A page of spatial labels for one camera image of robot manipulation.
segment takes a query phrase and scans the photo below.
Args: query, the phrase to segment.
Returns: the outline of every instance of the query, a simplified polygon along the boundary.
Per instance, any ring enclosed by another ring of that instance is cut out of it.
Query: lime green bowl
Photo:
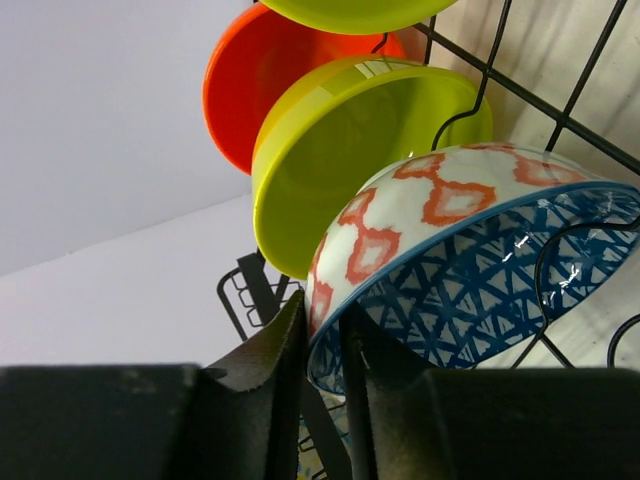
[[[280,15],[317,30],[365,35],[422,22],[456,0],[262,0]]]
[[[306,278],[326,228],[362,184],[430,152],[444,122],[472,109],[476,96],[458,73],[375,55],[335,60],[298,80],[267,115],[253,154],[253,225],[265,258]],[[490,141],[492,130],[483,101],[438,148]]]

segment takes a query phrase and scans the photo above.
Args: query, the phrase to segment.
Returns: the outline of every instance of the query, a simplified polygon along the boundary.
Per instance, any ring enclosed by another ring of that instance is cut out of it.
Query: plastic bowl
[[[233,165],[251,173],[260,126],[285,90],[331,60],[371,53],[381,40],[320,32],[253,5],[224,33],[207,67],[202,103],[211,137]],[[405,56],[393,34],[381,53]]]
[[[392,32],[441,12],[456,0],[263,0],[303,25],[327,32]]]
[[[460,74],[373,55],[335,60],[296,82],[265,119],[253,158],[254,231],[267,260],[305,278],[324,231],[358,188],[381,168],[430,152],[438,129],[476,96]],[[483,102],[439,146],[491,135]]]

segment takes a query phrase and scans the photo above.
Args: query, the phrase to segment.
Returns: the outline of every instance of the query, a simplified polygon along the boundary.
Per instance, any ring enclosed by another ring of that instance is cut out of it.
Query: blue and white bowl
[[[454,147],[399,162],[360,190],[318,246],[307,278],[307,375],[344,394],[337,320],[356,301],[430,362],[477,365],[539,331],[533,277],[551,235],[639,215],[635,187],[533,148]],[[550,318],[602,285],[638,239],[599,230],[564,237],[543,269]]]

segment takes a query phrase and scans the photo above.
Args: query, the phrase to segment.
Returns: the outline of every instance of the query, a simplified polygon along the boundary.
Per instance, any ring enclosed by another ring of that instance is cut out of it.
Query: red-orange bowl
[[[295,23],[257,3],[222,35],[204,78],[204,117],[214,142],[251,174],[253,147],[267,113],[298,79],[337,58],[371,53],[382,35],[341,35]],[[405,58],[390,34],[378,52]]]

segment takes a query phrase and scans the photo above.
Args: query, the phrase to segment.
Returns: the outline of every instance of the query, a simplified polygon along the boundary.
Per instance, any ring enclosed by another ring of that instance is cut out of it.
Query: orange geometric pattern
[[[437,227],[450,225],[485,210],[495,201],[493,187],[479,183],[438,182],[424,204],[422,221]]]
[[[331,306],[331,297],[333,296],[333,288],[327,283],[318,281],[318,259],[324,250],[324,244],[327,241],[327,233],[325,232],[322,240],[316,248],[316,253],[311,260],[311,276],[314,281],[313,294],[311,295],[311,311],[309,317],[311,322],[309,323],[309,338],[318,330],[325,316],[329,312]]]
[[[313,285],[313,293],[311,295],[311,322],[309,325],[309,336],[313,336],[314,333],[320,328],[327,313],[329,313],[329,307],[331,307],[331,297],[333,296],[333,288],[327,283],[319,282],[317,279]]]
[[[535,187],[555,187],[567,183],[584,182],[587,177],[580,172],[560,165],[551,165],[527,158],[515,151],[515,147],[509,143],[500,145],[469,145],[466,148],[472,150],[490,150],[511,155],[516,159],[516,168],[513,174],[520,183]]]
[[[444,153],[433,153],[426,157],[416,158],[396,170],[393,178],[401,180],[405,178],[431,178],[438,171],[445,158]]]
[[[496,201],[495,188],[479,183],[449,182],[438,176],[446,154],[434,153],[405,163],[393,178],[428,178],[433,182],[424,204],[422,222],[438,227],[451,225],[480,212]]]
[[[345,278],[356,285],[378,271],[398,252],[399,232],[390,228],[377,230],[364,224],[364,215],[376,195],[375,187],[356,195],[338,217],[338,225],[353,225],[358,229],[358,238],[347,262]]]
[[[368,188],[353,197],[338,217],[338,225],[358,225],[376,195],[376,188]]]
[[[347,263],[346,278],[352,285],[366,280],[387,264],[400,245],[400,232],[390,228],[376,230],[362,227],[359,232],[353,253]]]

